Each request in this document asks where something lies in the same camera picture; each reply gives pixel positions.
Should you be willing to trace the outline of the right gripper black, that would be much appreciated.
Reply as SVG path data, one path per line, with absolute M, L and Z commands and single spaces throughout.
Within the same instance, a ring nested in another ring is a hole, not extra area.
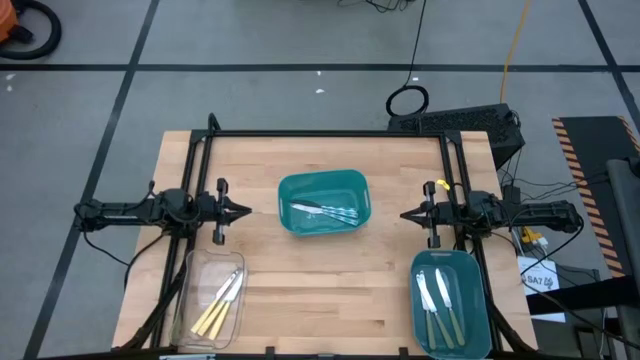
M 461 224 L 461 206 L 458 204 L 456 198 L 455 186 L 450 185 L 450 191 L 446 191 L 442 186 L 440 186 L 445 190 L 447 201 L 436 202 L 435 194 L 438 186 L 440 185 L 436 184 L 436 181 L 428 181 L 423 185 L 423 192 L 426 199 L 426 227 L 429 229 L 428 247 L 431 249 L 441 247 L 440 235 L 437 231 L 437 227 L 439 225 L 456 227 Z M 420 216 L 424 213 L 425 208 L 423 206 L 419 206 L 415 209 L 401 213 L 400 216 L 404 217 L 404 220 L 424 226 L 424 217 L 412 217 Z

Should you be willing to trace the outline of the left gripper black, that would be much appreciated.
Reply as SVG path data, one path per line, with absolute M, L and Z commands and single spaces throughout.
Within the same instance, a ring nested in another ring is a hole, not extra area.
M 205 223 L 215 224 L 215 229 L 212 235 L 212 241 L 214 244 L 225 243 L 223 227 L 227 223 L 231 224 L 252 212 L 251 208 L 237 204 L 232 200 L 228 200 L 228 209 L 235 212 L 230 212 L 227 216 L 226 195 L 228 193 L 228 187 L 228 182 L 224 178 L 218 178 L 216 184 L 216 196 L 205 191 L 197 197 L 197 224 L 199 227 L 203 226 Z

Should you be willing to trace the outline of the blue striped handle knife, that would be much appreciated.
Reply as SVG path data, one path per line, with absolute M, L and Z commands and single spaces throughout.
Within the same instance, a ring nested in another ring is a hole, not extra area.
M 309 206 L 292 203 L 291 207 L 310 214 L 324 215 L 334 220 L 356 226 L 359 224 L 359 214 L 356 210 L 333 208 L 328 206 Z
M 359 224 L 357 218 L 355 217 L 350 217 L 350 216 L 344 216 L 341 214 L 337 214 L 337 213 L 332 213 L 330 211 L 326 211 L 324 209 L 321 208 L 314 208 L 314 207 L 309 207 L 309 206 L 305 206 L 305 205 L 294 205 L 295 209 L 310 213 L 310 214 L 314 214 L 314 215 L 324 215 L 327 216 L 329 218 L 332 218 L 334 220 L 340 221 L 342 223 L 346 223 L 352 226 L 357 226 Z
M 327 205 L 321 205 L 316 202 L 308 201 L 308 200 L 292 200 L 290 201 L 290 205 L 294 208 L 294 205 L 305 205 L 314 208 L 321 208 L 326 211 L 330 211 L 332 213 L 341 214 L 344 216 L 350 217 L 358 217 L 358 211 L 354 208 L 343 208 L 343 207 L 332 207 Z

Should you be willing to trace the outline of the green handled table knife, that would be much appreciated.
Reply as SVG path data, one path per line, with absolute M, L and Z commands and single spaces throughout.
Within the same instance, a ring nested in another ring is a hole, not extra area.
M 435 305 L 435 310 L 434 312 L 431 314 L 431 319 L 433 322 L 433 328 L 434 325 L 437 325 L 440 329 L 440 333 L 445 341 L 445 345 L 449 348 L 449 349 L 453 349 L 454 348 L 454 342 L 452 337 L 450 336 L 448 330 L 446 329 L 440 315 L 438 314 L 436 305 Z
M 426 319 L 427 338 L 428 338 L 429 348 L 431 350 L 435 350 L 436 340 L 435 340 L 433 322 L 431 319 L 431 314 L 435 310 L 435 303 L 433 302 L 431 295 L 427 290 L 426 278 L 423 271 L 420 271 L 419 273 L 416 274 L 416 283 L 420 291 L 423 309 L 426 312 L 425 319 Z
M 444 305 L 446 306 L 449 312 L 449 316 L 454 329 L 456 340 L 460 346 L 464 346 L 465 345 L 464 335 L 460 327 L 460 324 L 457 320 L 456 314 L 453 310 L 453 304 L 451 301 L 451 297 L 449 295 L 448 287 L 445 284 L 443 274 L 439 268 L 436 269 L 435 276 L 436 276 L 436 283 L 440 291 L 441 297 L 443 299 Z

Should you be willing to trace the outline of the clear plastic container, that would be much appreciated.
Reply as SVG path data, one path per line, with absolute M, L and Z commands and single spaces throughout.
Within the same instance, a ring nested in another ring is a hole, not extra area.
M 213 301 L 217 290 L 236 269 L 244 274 L 243 284 L 227 313 L 218 337 L 210 340 L 209 332 L 204 336 L 193 333 L 191 327 Z M 247 282 L 248 268 L 242 254 L 213 253 L 206 250 L 191 252 L 187 256 L 185 282 L 171 327 L 170 343 L 190 350 L 218 351 L 229 347 L 239 335 Z

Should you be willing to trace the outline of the bright teal plastic bin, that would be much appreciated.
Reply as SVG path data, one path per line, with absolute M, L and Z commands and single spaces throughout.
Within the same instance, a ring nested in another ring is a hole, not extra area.
M 332 207 L 354 208 L 359 224 L 352 226 L 324 215 L 291 207 L 292 200 L 308 200 Z M 279 219 L 296 236 L 348 233 L 363 227 L 372 215 L 372 202 L 365 176 L 354 169 L 288 175 L 278 186 Z

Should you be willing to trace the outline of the dark teal plastic bin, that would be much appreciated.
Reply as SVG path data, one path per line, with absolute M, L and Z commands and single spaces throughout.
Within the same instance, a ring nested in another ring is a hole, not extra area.
M 453 310 L 462 329 L 465 345 L 456 340 L 448 309 L 444 305 L 436 283 L 435 271 L 439 268 L 453 304 Z M 437 325 L 434 325 L 436 349 L 431 350 L 427 341 L 426 312 L 423 309 L 416 274 L 423 270 L 429 293 L 435 302 L 446 329 L 454 342 L 449 349 Z M 438 359 L 473 360 L 487 356 L 492 348 L 491 333 L 486 309 L 484 287 L 476 260 L 463 251 L 422 251 L 411 264 L 409 275 L 413 330 L 416 341 L 429 356 Z

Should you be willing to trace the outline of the black computer case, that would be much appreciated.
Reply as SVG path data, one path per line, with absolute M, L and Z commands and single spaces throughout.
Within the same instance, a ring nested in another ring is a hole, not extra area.
M 515 111 L 507 104 L 495 104 L 392 117 L 387 129 L 413 133 L 454 130 L 485 132 L 494 165 L 500 168 L 525 145 L 520 127 Z

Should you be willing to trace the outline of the yellow plug cluster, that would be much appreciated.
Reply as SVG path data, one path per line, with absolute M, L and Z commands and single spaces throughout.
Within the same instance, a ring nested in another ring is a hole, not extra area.
M 546 237 L 530 227 L 522 227 L 520 229 L 520 243 L 533 245 L 542 250 L 545 250 L 548 246 Z

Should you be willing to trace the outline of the white paper label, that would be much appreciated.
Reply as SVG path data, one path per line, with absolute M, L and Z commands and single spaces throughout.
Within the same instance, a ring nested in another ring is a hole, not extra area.
M 522 272 L 521 277 L 525 283 L 524 290 L 526 295 L 549 292 L 560 288 L 554 262 L 544 260 L 530 268 L 531 265 L 537 262 L 536 258 L 518 256 L 517 259 L 519 270 Z

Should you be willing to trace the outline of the black hazard striped mat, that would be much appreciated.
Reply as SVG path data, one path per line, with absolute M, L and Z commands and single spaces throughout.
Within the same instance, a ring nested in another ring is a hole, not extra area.
M 552 126 L 611 276 L 631 276 L 634 269 L 606 162 L 640 156 L 640 141 L 622 116 L 556 117 Z

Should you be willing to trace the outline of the black crossbar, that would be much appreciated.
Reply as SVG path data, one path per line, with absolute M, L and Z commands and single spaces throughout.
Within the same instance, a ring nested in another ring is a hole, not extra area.
M 620 305 L 640 306 L 640 295 L 627 292 L 600 292 L 595 290 L 558 291 L 536 293 L 526 296 L 531 315 L 543 315 L 576 310 L 609 308 Z

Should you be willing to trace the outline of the orange vacuum cleaner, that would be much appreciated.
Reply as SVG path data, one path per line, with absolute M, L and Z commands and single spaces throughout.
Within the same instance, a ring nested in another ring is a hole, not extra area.
M 0 43 L 8 40 L 11 31 L 18 25 L 16 9 L 11 0 L 0 0 Z

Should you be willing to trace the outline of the black metal table frame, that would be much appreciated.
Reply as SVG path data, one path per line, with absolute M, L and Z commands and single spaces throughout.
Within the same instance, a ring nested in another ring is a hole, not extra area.
M 238 252 L 248 268 L 236 338 L 218 353 L 376 355 L 424 358 L 415 340 L 409 267 L 426 248 L 426 231 L 399 214 L 416 207 L 422 184 L 444 178 L 438 138 L 384 131 L 220 131 L 213 138 L 206 189 L 216 178 L 253 213 L 226 229 L 225 246 L 212 242 L 213 225 L 195 248 Z M 278 219 L 277 186 L 298 172 L 353 168 L 369 183 L 373 214 L 350 234 L 297 238 Z M 133 267 L 113 345 L 122 346 L 157 304 L 170 242 L 148 250 Z M 489 284 L 511 326 L 534 347 L 536 337 L 512 247 L 501 237 L 483 241 Z

